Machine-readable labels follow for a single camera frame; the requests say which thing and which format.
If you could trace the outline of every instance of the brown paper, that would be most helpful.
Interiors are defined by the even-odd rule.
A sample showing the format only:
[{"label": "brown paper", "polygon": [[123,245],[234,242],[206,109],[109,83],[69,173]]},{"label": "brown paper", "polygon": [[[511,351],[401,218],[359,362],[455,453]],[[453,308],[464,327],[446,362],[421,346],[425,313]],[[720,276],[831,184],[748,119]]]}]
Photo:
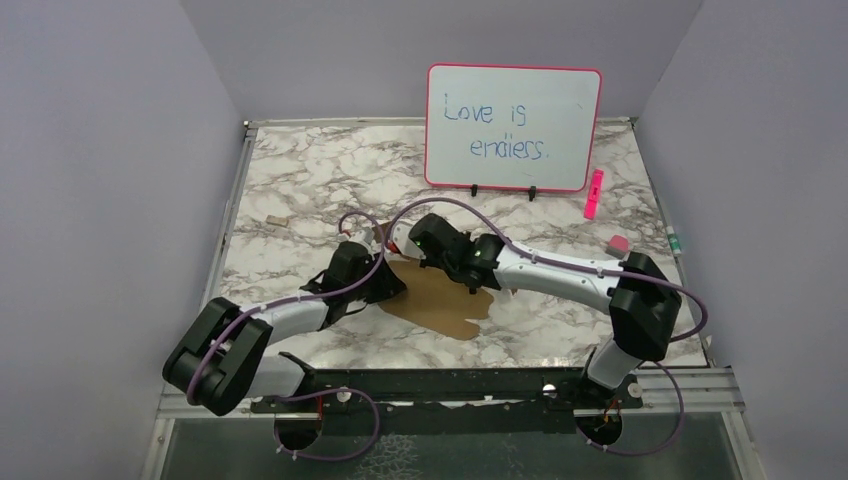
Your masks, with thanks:
[{"label": "brown paper", "polygon": [[489,317],[489,305],[494,301],[489,292],[479,289],[471,295],[468,287],[452,281],[445,272],[421,268],[417,261],[392,260],[388,264],[407,290],[380,302],[384,312],[457,340],[471,340],[480,333],[480,327],[467,319]]}]

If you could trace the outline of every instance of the red frame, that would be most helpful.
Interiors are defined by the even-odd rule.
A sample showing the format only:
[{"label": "red frame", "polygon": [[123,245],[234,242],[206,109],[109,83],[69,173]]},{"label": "red frame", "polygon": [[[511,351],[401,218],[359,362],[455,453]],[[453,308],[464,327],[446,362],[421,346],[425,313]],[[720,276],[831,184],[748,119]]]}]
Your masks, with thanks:
[{"label": "red frame", "polygon": [[[601,90],[603,90],[604,86],[604,76],[601,74],[601,71],[596,68],[582,68],[582,67],[533,67],[528,65],[495,65],[495,64],[473,64],[473,63],[434,63],[430,65],[430,68],[427,69],[427,110],[424,113],[424,180],[434,186],[434,187],[448,187],[448,188],[470,188],[471,185],[462,185],[462,184],[454,184],[454,183],[435,183],[431,182],[429,178],[427,178],[427,143],[428,143],[428,131],[429,128],[429,120],[430,120],[430,71],[435,67],[477,67],[477,68],[517,68],[522,70],[571,70],[576,72],[594,72],[598,75],[598,99],[595,102],[595,120],[592,123],[592,140],[589,142],[589,156],[586,158],[586,173],[583,174],[583,186],[576,190],[568,190],[564,188],[539,188],[538,192],[553,192],[553,193],[574,193],[582,191],[586,188],[586,184],[589,182],[589,164],[592,159],[592,146],[595,143],[595,126],[598,124],[598,109],[601,106]],[[498,185],[477,185],[477,188],[488,188],[493,190],[516,190],[516,191],[526,191],[528,187],[505,187]]]}]

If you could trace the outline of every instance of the whiteboard with red frame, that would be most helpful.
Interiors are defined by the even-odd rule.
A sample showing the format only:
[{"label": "whiteboard with red frame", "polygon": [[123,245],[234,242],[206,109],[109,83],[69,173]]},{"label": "whiteboard with red frame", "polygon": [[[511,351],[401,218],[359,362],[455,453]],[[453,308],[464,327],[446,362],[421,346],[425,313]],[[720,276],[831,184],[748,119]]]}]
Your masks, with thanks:
[{"label": "whiteboard with red frame", "polygon": [[425,179],[440,187],[582,190],[601,84],[590,68],[433,65]]}]

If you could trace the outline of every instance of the marker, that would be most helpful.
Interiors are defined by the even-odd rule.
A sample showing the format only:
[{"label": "marker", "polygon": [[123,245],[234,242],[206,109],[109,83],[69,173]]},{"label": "marker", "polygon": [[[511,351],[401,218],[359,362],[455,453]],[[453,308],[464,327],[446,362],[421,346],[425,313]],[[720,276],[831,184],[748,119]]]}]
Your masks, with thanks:
[{"label": "marker", "polygon": [[601,201],[601,182],[604,181],[604,171],[596,168],[592,173],[592,183],[589,184],[589,198],[586,199],[586,209],[583,210],[583,216],[592,220],[595,218],[595,210],[598,209],[598,202]]}]

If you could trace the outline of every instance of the marble tabletop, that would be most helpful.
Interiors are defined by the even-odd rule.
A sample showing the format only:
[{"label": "marble tabletop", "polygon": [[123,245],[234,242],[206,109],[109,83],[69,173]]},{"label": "marble tabletop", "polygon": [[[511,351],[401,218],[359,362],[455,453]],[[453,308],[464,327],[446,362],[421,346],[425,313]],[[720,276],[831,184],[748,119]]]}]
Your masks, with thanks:
[{"label": "marble tabletop", "polygon": [[[335,225],[351,209],[388,220],[404,205],[431,196],[460,199],[491,218],[510,238],[571,256],[610,259],[604,245],[627,237],[650,255],[673,282],[680,277],[659,209],[629,123],[601,121],[591,167],[605,172],[594,220],[583,218],[586,193],[526,194],[435,189],[424,181],[423,126],[262,127],[247,172],[229,240],[221,295],[238,304],[291,295],[326,268],[338,244]],[[473,236],[485,233],[460,207],[432,211]],[[285,227],[266,223],[287,219]],[[266,355],[291,352],[321,368],[462,368],[582,366],[612,332],[609,317],[581,304],[529,291],[492,291],[480,334],[455,340],[371,306],[331,328],[288,338]],[[684,306],[675,333],[693,327]],[[697,338],[672,344],[666,363],[704,366]]]}]

